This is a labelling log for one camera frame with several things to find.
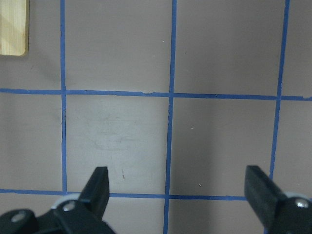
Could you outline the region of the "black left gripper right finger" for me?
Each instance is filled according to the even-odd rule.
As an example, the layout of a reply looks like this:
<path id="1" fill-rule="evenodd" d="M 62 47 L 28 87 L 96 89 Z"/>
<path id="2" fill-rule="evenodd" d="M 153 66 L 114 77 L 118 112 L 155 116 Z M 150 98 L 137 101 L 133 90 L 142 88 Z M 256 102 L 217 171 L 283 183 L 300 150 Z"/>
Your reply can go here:
<path id="1" fill-rule="evenodd" d="M 267 233 L 312 232 L 312 201 L 304 195 L 282 191 L 259 166 L 246 167 L 244 194 Z"/>

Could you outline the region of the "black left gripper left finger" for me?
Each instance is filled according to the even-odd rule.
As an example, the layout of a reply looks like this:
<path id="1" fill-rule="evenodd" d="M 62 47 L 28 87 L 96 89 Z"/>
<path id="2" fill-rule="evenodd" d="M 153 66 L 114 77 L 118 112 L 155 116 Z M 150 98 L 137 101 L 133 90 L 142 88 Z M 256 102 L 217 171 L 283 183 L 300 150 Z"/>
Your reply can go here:
<path id="1" fill-rule="evenodd" d="M 48 212 L 36 216 L 29 209 L 0 216 L 2 234 L 113 234 L 102 220 L 109 200 L 107 167 L 97 167 L 78 196 L 64 196 Z"/>

